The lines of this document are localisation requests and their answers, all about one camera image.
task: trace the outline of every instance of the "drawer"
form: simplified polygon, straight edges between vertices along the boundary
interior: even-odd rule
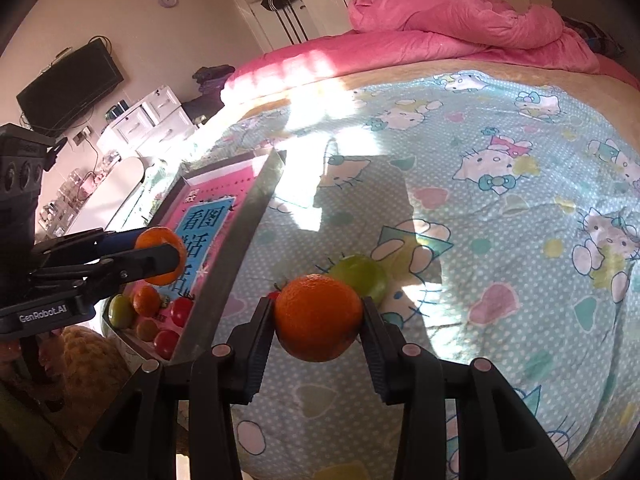
[[[146,96],[142,107],[154,124],[160,124],[162,120],[180,107],[180,101],[168,86],[163,86]]]
[[[145,142],[136,150],[141,156],[159,156],[171,146],[186,139],[195,126],[182,108],[174,110],[159,126],[156,126]]]
[[[153,127],[151,119],[141,107],[138,107],[111,128],[135,147]]]

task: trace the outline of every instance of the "cherry tomato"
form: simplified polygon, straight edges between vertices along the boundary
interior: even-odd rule
[[[158,325],[153,319],[143,319],[136,326],[136,335],[140,341],[152,342],[160,332]]]
[[[182,328],[187,324],[189,314],[193,308],[193,300],[189,298],[176,298],[171,302],[171,321],[175,326]]]
[[[173,330],[161,330],[154,339],[156,353],[167,361],[174,355],[175,346],[178,344],[180,336]]]

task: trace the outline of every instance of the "orange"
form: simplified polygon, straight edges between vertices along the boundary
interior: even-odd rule
[[[143,285],[133,293],[131,303],[133,304],[133,310],[140,316],[152,317],[160,310],[162,299],[158,291],[151,285]]]
[[[362,324],[362,302],[343,282],[322,274],[301,276],[276,299],[276,334],[282,347],[303,361],[324,362],[353,343]]]
[[[146,249],[148,247],[155,247],[162,244],[169,244],[178,250],[180,253],[180,263],[173,272],[145,278],[145,281],[152,285],[169,285],[169,283],[173,283],[182,274],[184,266],[187,263],[187,249],[184,247],[182,239],[168,227],[150,227],[142,234],[138,235],[135,248]]]

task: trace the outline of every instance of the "blue bedsheet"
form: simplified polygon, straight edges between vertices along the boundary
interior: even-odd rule
[[[559,88],[465,71],[262,113],[205,162],[265,145],[286,150],[286,172],[216,342],[274,283],[368,254],[391,279],[384,317],[441,358],[496,363],[579,478],[622,451],[640,402],[640,166],[603,116]],[[401,414],[359,344],[308,364],[275,342],[260,394],[234,409],[242,467],[388,479]]]

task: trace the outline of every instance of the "pink comforter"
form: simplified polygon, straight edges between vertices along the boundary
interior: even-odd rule
[[[518,14],[502,0],[353,0],[349,15],[354,30],[281,48],[240,67],[222,100],[245,102],[326,78],[437,59],[600,70],[587,44],[549,7],[533,5]]]

